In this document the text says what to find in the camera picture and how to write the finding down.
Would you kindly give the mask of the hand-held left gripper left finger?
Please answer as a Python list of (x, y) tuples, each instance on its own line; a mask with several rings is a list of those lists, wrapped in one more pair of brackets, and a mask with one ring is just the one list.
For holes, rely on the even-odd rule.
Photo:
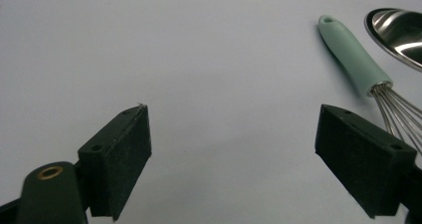
[(119, 218), (151, 154), (146, 105), (120, 112), (78, 150), (93, 216)]

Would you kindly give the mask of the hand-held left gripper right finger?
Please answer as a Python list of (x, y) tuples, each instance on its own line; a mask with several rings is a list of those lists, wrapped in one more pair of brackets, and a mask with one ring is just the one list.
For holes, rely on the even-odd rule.
[(323, 105), (316, 154), (365, 213), (393, 216), (398, 207), (417, 217), (417, 151), (348, 110)]

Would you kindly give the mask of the stainless steel bowl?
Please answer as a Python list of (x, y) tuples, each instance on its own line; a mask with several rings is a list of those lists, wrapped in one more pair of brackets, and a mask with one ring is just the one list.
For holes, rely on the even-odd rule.
[(422, 73), (422, 13), (397, 8), (369, 12), (365, 28), (389, 55)]

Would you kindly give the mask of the whisk with mint green handle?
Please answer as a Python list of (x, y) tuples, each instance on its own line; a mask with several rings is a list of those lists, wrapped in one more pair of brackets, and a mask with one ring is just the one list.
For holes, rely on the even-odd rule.
[(317, 27), (357, 91), (374, 98), (386, 130), (412, 144), (422, 156), (422, 110), (393, 90), (393, 81), (340, 21), (322, 15)]

